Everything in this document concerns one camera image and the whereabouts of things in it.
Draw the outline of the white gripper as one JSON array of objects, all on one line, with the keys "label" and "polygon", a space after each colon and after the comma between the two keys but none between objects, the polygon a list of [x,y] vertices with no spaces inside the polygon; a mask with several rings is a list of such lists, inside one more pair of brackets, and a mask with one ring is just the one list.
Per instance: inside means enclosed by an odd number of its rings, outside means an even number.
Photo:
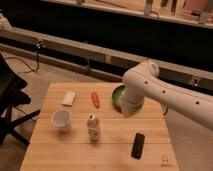
[{"label": "white gripper", "polygon": [[129,102],[122,102],[121,103],[121,113],[124,117],[130,117],[134,114],[136,114],[140,109],[142,105],[140,103],[129,103]]}]

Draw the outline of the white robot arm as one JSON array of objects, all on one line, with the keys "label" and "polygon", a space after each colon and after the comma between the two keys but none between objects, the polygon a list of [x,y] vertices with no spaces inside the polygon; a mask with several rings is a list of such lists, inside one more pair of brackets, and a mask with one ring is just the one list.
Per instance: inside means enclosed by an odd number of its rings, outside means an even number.
[{"label": "white robot arm", "polygon": [[213,130],[213,96],[172,85],[158,79],[159,67],[146,60],[126,71],[121,97],[121,112],[125,116],[137,113],[149,97],[172,108],[191,120]]}]

